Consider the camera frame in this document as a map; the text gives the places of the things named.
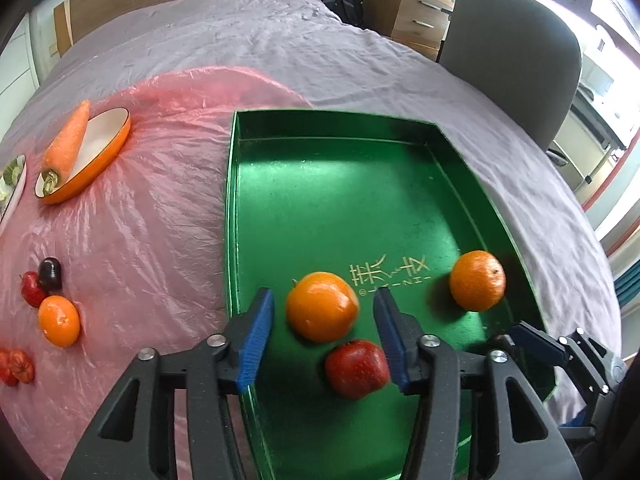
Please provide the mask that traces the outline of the small green vegetable piece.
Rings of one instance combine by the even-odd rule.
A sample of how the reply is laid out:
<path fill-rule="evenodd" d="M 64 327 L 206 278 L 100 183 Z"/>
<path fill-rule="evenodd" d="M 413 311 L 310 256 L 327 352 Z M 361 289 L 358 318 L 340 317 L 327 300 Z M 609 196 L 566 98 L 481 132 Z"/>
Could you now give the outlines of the small green vegetable piece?
<path fill-rule="evenodd" d="M 18 155 L 8 163 L 8 166 L 4 168 L 2 179 L 5 185 L 14 188 L 24 170 L 25 156 Z"/>

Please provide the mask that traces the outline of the purple bed cover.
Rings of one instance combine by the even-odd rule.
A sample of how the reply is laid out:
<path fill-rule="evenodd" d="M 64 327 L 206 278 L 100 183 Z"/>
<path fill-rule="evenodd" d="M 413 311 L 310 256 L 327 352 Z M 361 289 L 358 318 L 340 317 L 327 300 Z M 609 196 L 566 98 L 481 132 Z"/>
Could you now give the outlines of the purple bed cover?
<path fill-rule="evenodd" d="M 622 348 L 608 259 L 576 197 L 494 103 L 413 50 L 343 25 L 319 0 L 179 0 L 116 18 L 73 47 L 1 142 L 37 166 L 68 113 L 156 76 L 256 70 L 306 106 L 436 122 L 476 173 L 520 248 L 548 330 L 582 327 Z"/>

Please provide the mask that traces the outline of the green rectangular tray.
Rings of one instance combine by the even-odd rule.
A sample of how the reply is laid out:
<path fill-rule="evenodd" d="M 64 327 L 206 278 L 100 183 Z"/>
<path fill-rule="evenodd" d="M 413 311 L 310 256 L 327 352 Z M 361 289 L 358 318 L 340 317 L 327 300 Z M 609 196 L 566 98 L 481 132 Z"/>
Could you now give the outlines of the green rectangular tray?
<path fill-rule="evenodd" d="M 494 255 L 503 298 L 471 312 L 449 274 L 466 252 Z M 288 326 L 285 300 L 305 275 L 326 271 L 356 292 L 354 339 L 375 340 L 372 301 L 387 287 L 401 311 L 459 350 L 480 351 L 518 322 L 542 325 L 541 303 L 500 214 L 446 136 L 432 124 L 329 110 L 236 113 L 226 198 L 230 314 L 258 288 L 274 320 L 256 382 L 242 396 L 262 479 L 395 479 L 418 401 L 387 386 L 358 401 L 323 375 L 327 344 Z"/>

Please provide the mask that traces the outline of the orange in tray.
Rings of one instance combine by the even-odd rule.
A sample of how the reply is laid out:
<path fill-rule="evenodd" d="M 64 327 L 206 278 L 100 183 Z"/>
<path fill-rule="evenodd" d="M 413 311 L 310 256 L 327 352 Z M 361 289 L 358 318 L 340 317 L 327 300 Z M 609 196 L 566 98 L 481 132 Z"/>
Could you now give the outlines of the orange in tray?
<path fill-rule="evenodd" d="M 463 254 L 449 274 L 454 301 L 464 310 L 484 312 L 503 298 L 506 274 L 499 260 L 484 250 Z"/>

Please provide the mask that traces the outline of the pink plastic sheet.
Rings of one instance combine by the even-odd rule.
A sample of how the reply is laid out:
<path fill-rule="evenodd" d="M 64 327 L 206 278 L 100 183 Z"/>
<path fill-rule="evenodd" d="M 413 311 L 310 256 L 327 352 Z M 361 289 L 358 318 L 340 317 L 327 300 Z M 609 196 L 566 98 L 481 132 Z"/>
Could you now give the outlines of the pink plastic sheet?
<path fill-rule="evenodd" d="M 298 92 L 241 67 L 140 81 L 92 108 L 126 107 L 130 136 L 78 196 L 58 206 L 26 190 L 1 237 L 1 344 L 35 365 L 30 385 L 3 387 L 1 408 L 50 479 L 117 378 L 144 347 L 197 344 L 224 326 L 224 188 L 233 113 L 307 105 Z M 40 332 L 22 275 L 47 256 L 82 333 L 61 349 Z"/>

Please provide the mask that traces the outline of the dark plum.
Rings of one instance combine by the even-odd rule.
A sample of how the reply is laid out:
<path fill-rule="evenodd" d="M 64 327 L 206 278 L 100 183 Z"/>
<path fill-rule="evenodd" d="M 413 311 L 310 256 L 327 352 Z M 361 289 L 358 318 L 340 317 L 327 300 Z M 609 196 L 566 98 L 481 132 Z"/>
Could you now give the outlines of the dark plum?
<path fill-rule="evenodd" d="M 62 289 L 62 264 L 57 258 L 47 257 L 39 263 L 38 283 L 46 292 L 57 292 Z"/>

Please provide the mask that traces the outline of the red apple beside plum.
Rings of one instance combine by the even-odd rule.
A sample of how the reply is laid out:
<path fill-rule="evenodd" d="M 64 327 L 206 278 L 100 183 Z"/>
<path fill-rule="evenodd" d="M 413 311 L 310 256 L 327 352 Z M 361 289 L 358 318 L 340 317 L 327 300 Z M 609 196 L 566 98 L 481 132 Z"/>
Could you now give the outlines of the red apple beside plum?
<path fill-rule="evenodd" d="M 35 271 L 25 272 L 21 276 L 21 295 L 33 308 L 38 309 L 48 296 L 47 291 L 40 285 Z"/>

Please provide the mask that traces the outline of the orange carrot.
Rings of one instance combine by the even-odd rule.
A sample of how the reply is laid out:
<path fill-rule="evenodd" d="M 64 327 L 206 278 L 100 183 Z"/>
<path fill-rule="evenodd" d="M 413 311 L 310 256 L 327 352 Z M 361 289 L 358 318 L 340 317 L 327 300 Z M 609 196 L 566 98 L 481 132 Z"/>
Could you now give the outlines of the orange carrot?
<path fill-rule="evenodd" d="M 86 134 L 90 106 L 89 100 L 78 105 L 44 153 L 40 171 L 44 196 L 53 193 L 70 177 Z"/>

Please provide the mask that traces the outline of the silver metal plate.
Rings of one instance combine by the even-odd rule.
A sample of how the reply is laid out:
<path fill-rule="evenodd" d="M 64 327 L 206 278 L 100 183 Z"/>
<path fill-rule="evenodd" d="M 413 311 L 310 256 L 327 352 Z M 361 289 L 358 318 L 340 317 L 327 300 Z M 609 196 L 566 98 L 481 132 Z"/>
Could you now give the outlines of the silver metal plate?
<path fill-rule="evenodd" d="M 0 234 L 4 232 L 6 227 L 9 224 L 14 212 L 16 211 L 17 205 L 20 202 L 22 195 L 24 193 L 25 185 L 26 185 L 26 177 L 27 177 L 27 162 L 25 156 L 24 170 L 18 181 L 17 185 L 14 188 L 7 186 L 4 184 L 2 179 L 3 170 L 1 171 L 1 224 L 0 224 Z"/>

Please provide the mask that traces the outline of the wooden drawer cabinet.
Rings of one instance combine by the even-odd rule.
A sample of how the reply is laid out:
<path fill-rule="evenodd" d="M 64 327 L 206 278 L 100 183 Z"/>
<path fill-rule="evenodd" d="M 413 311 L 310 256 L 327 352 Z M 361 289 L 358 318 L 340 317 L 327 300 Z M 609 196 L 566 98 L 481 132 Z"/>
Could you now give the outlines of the wooden drawer cabinet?
<path fill-rule="evenodd" d="M 435 61 L 453 10 L 450 0 L 363 0 L 363 24 Z"/>

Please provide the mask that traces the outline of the red apple in tray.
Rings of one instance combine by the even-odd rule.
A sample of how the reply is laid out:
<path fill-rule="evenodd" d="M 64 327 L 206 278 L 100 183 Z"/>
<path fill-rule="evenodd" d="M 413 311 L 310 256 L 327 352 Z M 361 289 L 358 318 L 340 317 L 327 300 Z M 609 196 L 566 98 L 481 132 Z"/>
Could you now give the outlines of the red apple in tray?
<path fill-rule="evenodd" d="M 335 347 L 324 360 L 324 371 L 333 390 L 350 400 L 363 399 L 390 382 L 383 349 L 365 339 Z"/>

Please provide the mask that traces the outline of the large orange on sheet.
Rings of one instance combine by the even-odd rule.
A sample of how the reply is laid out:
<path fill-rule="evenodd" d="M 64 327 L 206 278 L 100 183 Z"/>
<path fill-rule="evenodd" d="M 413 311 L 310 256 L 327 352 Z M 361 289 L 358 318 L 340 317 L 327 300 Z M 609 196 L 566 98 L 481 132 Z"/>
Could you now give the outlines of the large orange on sheet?
<path fill-rule="evenodd" d="M 80 335 L 80 316 L 70 300 L 63 296 L 49 296 L 38 309 L 38 326 L 51 344 L 68 348 Z"/>

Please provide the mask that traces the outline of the red apple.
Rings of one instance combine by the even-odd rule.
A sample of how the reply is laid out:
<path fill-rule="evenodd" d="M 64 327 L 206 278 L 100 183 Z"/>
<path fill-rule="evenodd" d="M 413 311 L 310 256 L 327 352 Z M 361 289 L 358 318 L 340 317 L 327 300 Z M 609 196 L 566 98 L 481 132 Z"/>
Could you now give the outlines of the red apple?
<path fill-rule="evenodd" d="M 21 295 L 33 308 L 38 309 L 48 296 L 47 291 L 40 285 L 35 271 L 25 272 L 21 276 Z"/>
<path fill-rule="evenodd" d="M 18 379 L 12 374 L 9 366 L 9 351 L 0 350 L 0 380 L 8 387 L 18 384 Z"/>
<path fill-rule="evenodd" d="M 22 384 L 30 384 L 35 379 L 35 367 L 29 355 L 20 349 L 14 349 L 9 355 L 9 369 Z"/>
<path fill-rule="evenodd" d="M 383 349 L 365 339 L 335 347 L 324 360 L 324 371 L 333 390 L 350 400 L 363 399 L 390 382 Z"/>

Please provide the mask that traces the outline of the grey office chair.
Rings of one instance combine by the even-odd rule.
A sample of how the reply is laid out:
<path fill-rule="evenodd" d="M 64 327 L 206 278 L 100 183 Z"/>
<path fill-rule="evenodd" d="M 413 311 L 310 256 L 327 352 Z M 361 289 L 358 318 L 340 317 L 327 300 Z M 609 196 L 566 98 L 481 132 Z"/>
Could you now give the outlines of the grey office chair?
<path fill-rule="evenodd" d="M 570 111 L 582 52 L 562 18 L 536 0 L 456 0 L 439 64 L 545 151 Z"/>

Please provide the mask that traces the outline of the white wardrobe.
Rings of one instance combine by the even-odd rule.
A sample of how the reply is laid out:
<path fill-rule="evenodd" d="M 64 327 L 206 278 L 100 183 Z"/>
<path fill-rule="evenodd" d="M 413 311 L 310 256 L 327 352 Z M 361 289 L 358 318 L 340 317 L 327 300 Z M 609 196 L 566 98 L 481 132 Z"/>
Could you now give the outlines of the white wardrobe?
<path fill-rule="evenodd" d="M 0 134 L 6 132 L 39 87 L 29 14 L 26 13 L 14 30 L 0 58 Z"/>

